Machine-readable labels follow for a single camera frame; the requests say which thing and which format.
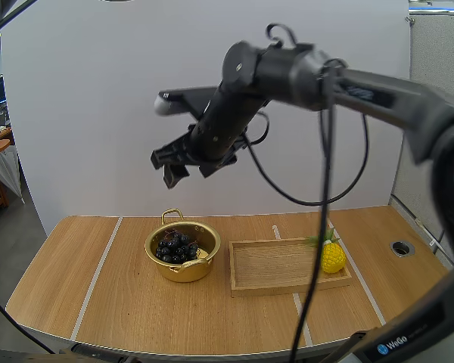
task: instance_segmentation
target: wooden tray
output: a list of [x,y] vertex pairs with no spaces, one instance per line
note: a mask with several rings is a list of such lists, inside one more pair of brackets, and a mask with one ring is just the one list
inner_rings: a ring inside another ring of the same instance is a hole
[[[231,241],[231,296],[306,292],[316,249],[304,241],[304,238]],[[351,282],[352,276],[345,266],[335,274],[321,271],[316,288],[330,289]]]

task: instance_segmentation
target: white tape line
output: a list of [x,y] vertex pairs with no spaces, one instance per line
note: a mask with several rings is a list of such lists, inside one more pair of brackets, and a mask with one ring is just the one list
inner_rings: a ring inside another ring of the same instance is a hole
[[[293,293],[294,304],[296,305],[297,316],[301,316],[301,311],[303,310],[303,304],[301,304],[300,294]],[[313,340],[311,339],[311,333],[309,332],[308,323],[304,321],[303,324],[303,334],[304,342],[306,346],[313,346]]]
[[272,230],[274,231],[275,239],[276,240],[280,240],[281,239],[281,235],[279,234],[278,226],[277,225],[273,225],[272,226]]
[[[278,226],[273,225],[272,230],[274,231],[275,239],[280,240],[281,235],[279,234]],[[294,305],[296,306],[297,316],[301,316],[301,311],[303,310],[303,304],[301,304],[301,299],[299,293],[293,293]],[[311,339],[311,333],[309,332],[308,324],[306,321],[303,323],[303,335],[304,343],[306,346],[313,346],[313,340]]]
[[[333,228],[333,224],[331,223],[330,220],[328,220],[328,223],[330,224],[330,228]],[[350,255],[350,252],[348,251],[347,247],[343,243],[343,240],[341,239],[340,235],[338,234],[337,230],[334,230],[334,236],[336,238],[340,238],[338,240],[338,243],[340,244],[341,248],[345,251],[345,254],[347,255],[348,261],[350,261],[351,266],[353,267],[353,270],[355,270],[355,274],[358,277],[360,283],[362,284],[363,290],[366,293],[366,296],[368,297],[368,300],[370,300],[370,303],[372,304],[373,309],[375,310],[375,314],[378,316],[378,320],[380,321],[380,324],[385,325],[386,321],[384,316],[381,313],[380,308],[377,305],[377,302],[375,301],[375,298],[372,295],[372,292],[368,288],[368,285],[365,282],[365,279],[362,276],[362,273],[358,269],[358,266],[356,265],[355,261],[353,261],[353,257]]]
[[103,255],[101,256],[101,259],[99,260],[98,267],[96,267],[96,271],[95,271],[94,275],[92,276],[92,280],[89,285],[88,292],[86,293],[86,297],[84,298],[84,301],[82,302],[82,307],[81,307],[81,310],[79,311],[79,316],[77,317],[77,320],[76,320],[76,325],[74,326],[73,333],[70,336],[70,339],[72,341],[76,341],[77,333],[79,332],[79,328],[81,327],[82,318],[84,318],[84,313],[86,312],[86,309],[88,307],[89,299],[91,299],[92,291],[94,290],[94,286],[96,285],[96,281],[98,280],[99,273],[101,272],[101,269],[103,268],[104,261],[106,261],[107,253],[109,252],[109,249],[111,248],[111,245],[113,244],[113,240],[116,237],[116,233],[118,232],[118,229],[120,228],[120,224],[121,224],[122,220],[123,220],[123,217],[118,218],[118,222],[116,223],[113,233],[111,234],[111,237],[109,238],[109,241],[107,242],[107,245],[104,248],[104,252],[103,252]]

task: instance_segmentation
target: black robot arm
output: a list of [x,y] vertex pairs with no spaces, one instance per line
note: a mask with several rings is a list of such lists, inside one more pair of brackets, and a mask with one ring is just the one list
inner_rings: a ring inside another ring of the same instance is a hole
[[[433,160],[432,192],[454,250],[454,96],[408,80],[348,69],[311,44],[266,49],[246,42],[225,56],[222,82],[214,88],[160,92],[158,113],[189,112],[197,120],[188,132],[161,149],[151,161],[164,167],[168,188],[200,167],[207,177],[235,163],[245,147],[241,134],[258,110],[279,101],[320,111],[326,108],[325,73],[334,72],[330,92],[338,105],[403,129],[414,161]],[[454,270],[413,307],[382,328],[360,333],[330,361],[403,361],[454,334]]]

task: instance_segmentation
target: pineapple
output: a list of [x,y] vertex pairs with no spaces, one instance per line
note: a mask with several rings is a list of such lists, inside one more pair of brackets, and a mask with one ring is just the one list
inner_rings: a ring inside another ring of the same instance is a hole
[[[340,271],[347,261],[343,248],[337,243],[340,238],[333,238],[334,228],[329,228],[325,234],[323,243],[322,269],[327,274],[334,274]],[[308,237],[307,243],[316,247],[318,236]]]

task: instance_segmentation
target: floor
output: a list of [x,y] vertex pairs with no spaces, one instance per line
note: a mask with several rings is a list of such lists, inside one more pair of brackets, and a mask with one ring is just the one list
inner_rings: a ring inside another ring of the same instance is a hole
[[[46,235],[33,205],[25,181],[22,181],[25,204],[8,191],[10,206],[0,208],[0,304],[5,306],[15,286],[32,262]],[[58,352],[66,344],[47,337],[38,337]],[[0,314],[0,349],[13,352],[44,352],[17,331]]]

